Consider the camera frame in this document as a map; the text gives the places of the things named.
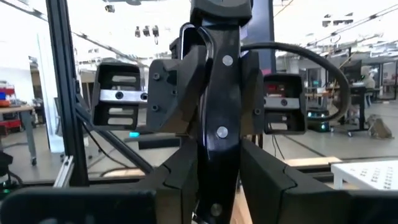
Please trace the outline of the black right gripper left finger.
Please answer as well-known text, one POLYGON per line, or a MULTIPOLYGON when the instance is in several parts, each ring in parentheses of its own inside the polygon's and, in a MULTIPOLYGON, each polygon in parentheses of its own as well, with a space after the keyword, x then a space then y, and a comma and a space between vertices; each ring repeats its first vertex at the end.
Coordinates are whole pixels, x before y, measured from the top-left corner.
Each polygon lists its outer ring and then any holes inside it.
POLYGON ((3 201, 1 223, 190 223, 197 190, 197 142, 190 140, 136 183, 18 190, 3 201))

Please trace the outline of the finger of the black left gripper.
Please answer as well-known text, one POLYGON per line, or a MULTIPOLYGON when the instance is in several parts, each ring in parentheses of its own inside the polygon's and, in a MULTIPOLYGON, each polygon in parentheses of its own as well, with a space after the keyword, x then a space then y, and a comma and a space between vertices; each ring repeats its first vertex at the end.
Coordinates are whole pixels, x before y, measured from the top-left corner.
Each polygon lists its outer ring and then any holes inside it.
POLYGON ((181 59, 156 59, 149 69, 146 125, 160 133, 184 133, 205 82, 207 50, 191 48, 181 59))
POLYGON ((241 134, 262 134, 264 128, 263 76, 259 54, 249 51, 241 58, 243 73, 241 134))

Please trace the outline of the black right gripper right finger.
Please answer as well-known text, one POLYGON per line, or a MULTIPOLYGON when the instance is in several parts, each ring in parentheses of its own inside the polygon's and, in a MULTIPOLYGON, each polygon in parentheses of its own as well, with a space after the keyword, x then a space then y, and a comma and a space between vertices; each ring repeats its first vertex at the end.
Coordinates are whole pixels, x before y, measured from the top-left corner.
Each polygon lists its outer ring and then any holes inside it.
POLYGON ((397 192, 334 190, 242 141, 240 177, 258 224, 397 224, 397 192))

